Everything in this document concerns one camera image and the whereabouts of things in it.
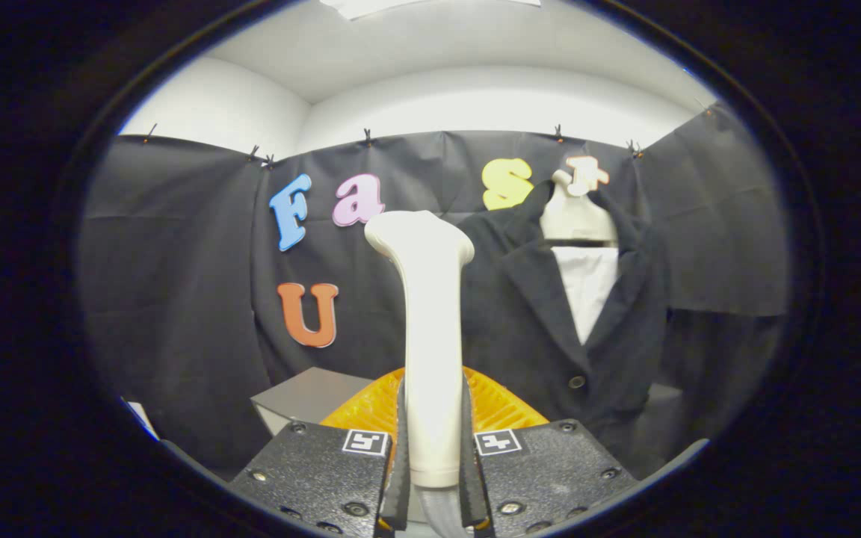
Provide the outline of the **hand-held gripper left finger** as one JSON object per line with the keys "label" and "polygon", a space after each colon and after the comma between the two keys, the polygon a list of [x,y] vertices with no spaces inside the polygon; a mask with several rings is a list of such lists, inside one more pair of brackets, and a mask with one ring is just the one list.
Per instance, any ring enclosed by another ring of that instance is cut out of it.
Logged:
{"label": "hand-held gripper left finger", "polygon": [[393,479],[403,371],[377,380],[308,368],[254,395],[272,439],[230,488],[280,516],[351,537],[409,524],[409,483]]}

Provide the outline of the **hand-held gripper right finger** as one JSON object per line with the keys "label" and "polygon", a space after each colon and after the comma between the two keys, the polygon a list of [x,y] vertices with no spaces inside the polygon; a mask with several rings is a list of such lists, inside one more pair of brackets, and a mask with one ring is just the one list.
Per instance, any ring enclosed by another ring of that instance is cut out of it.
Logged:
{"label": "hand-held gripper right finger", "polygon": [[573,419],[550,421],[465,368],[460,515],[472,537],[517,537],[591,514],[637,480]]}

